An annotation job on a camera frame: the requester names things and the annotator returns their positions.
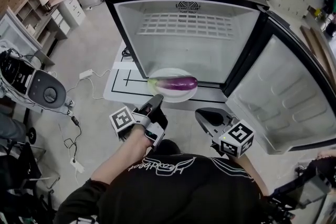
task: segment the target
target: power strip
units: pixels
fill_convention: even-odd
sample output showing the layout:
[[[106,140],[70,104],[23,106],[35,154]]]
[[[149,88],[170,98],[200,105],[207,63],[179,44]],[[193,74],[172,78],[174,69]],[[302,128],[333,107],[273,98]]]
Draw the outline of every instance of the power strip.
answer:
[[[89,69],[89,70],[84,71],[81,74],[79,74],[79,80],[89,78],[92,75],[93,75],[93,70]]]

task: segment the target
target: mini fridge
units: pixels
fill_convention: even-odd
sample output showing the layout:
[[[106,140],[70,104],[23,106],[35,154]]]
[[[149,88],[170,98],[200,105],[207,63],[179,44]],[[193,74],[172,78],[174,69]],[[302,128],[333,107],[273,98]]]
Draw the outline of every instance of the mini fridge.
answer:
[[[269,154],[336,143],[328,74],[265,0],[106,0],[143,78],[180,68],[219,84]]]

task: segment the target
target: eggplant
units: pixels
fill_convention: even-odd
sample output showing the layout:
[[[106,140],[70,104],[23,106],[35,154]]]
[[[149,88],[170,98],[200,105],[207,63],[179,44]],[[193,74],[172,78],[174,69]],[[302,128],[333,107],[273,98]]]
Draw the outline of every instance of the eggplant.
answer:
[[[151,78],[148,83],[156,87],[176,91],[190,91],[197,87],[197,79],[194,77],[168,77]]]

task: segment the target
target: refrigerator vent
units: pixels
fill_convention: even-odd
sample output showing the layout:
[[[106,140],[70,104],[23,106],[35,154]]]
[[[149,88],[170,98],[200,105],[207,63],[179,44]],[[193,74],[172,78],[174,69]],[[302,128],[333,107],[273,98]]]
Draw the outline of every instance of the refrigerator vent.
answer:
[[[181,12],[181,13],[196,13],[201,6],[199,6],[198,3],[196,2],[189,2],[189,1],[180,1],[177,5],[176,8]]]
[[[146,13],[138,35],[192,36],[233,40],[237,36],[231,15]]]

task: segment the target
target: refrigerator shelf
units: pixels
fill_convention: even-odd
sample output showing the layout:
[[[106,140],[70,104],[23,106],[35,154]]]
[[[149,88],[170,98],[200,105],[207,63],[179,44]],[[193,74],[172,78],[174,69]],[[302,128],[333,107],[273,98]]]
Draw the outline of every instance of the refrigerator shelf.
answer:
[[[169,12],[145,13],[138,35],[173,35],[234,40],[236,26],[231,16]]]

